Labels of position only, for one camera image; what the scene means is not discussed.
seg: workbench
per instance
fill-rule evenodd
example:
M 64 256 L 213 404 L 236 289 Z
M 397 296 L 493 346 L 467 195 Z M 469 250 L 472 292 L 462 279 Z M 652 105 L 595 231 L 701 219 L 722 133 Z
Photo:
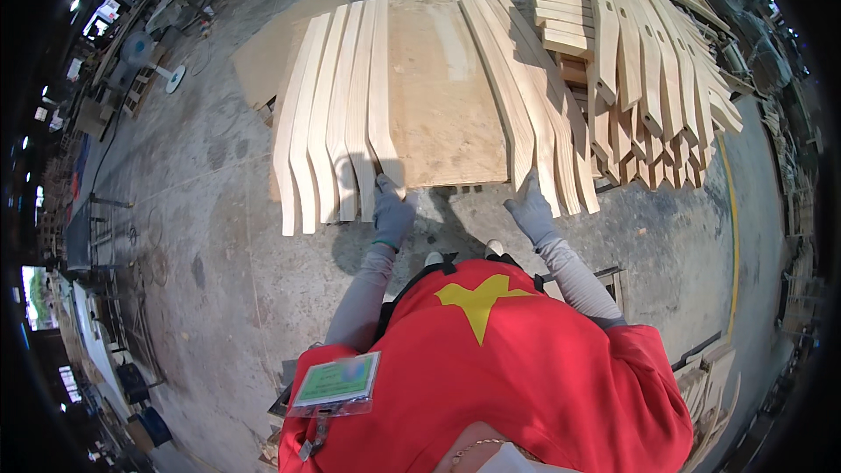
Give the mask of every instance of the workbench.
M 530 0 L 512 1 L 533 24 Z M 282 84 L 302 37 L 293 30 Z M 509 179 L 499 110 L 458 0 L 389 0 L 389 119 L 408 187 Z M 270 195 L 279 199 L 273 173 Z

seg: gray arm sleeve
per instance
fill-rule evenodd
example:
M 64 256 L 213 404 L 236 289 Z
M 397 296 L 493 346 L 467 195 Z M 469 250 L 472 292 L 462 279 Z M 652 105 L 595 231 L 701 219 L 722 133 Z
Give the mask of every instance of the gray arm sleeve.
M 566 240 L 554 233 L 543 239 L 535 250 L 549 273 L 557 280 L 563 299 L 576 311 L 606 330 L 627 325 L 625 317 L 604 285 L 593 275 Z
M 383 244 L 374 244 L 363 259 L 363 266 L 339 303 L 324 343 L 344 343 L 364 353 L 373 345 L 385 287 L 391 279 L 396 254 Z

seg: yellow floor line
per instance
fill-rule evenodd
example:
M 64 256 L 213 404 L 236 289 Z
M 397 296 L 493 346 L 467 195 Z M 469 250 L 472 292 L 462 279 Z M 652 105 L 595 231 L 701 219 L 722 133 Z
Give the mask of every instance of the yellow floor line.
M 736 212 L 736 191 L 733 189 L 733 176 L 730 171 L 728 152 L 724 148 L 724 138 L 718 136 L 718 147 L 721 160 L 724 161 L 724 171 L 728 176 L 728 190 L 730 191 L 730 214 L 733 221 L 733 297 L 730 301 L 730 323 L 728 325 L 728 343 L 733 332 L 733 322 L 736 319 L 736 302 L 739 299 L 739 215 Z

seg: sneaker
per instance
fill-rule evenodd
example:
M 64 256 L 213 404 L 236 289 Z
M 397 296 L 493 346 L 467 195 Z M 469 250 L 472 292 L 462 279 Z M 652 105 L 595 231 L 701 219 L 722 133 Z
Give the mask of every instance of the sneaker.
M 502 246 L 502 242 L 499 241 L 499 239 L 491 239 L 485 246 L 484 258 L 487 259 L 491 254 L 496 254 L 497 256 L 505 254 L 505 248 Z
M 430 252 L 426 256 L 426 261 L 423 262 L 423 266 L 428 267 L 438 263 L 444 263 L 444 256 L 442 256 L 440 252 Z

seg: glove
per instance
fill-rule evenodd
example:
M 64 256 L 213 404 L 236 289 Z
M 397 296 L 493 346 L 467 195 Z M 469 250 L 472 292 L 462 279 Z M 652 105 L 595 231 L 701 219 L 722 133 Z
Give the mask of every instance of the glove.
M 377 176 L 374 192 L 373 227 L 376 232 L 372 244 L 386 244 L 397 253 L 415 225 L 417 193 L 408 194 L 401 200 L 397 185 L 384 173 Z
M 550 240 L 560 238 L 558 229 L 552 224 L 552 208 L 546 198 L 540 193 L 540 182 L 537 180 L 537 169 L 532 168 L 526 175 L 520 187 L 522 201 L 512 199 L 505 201 L 503 206 L 514 217 L 514 221 L 534 245 L 535 250 Z

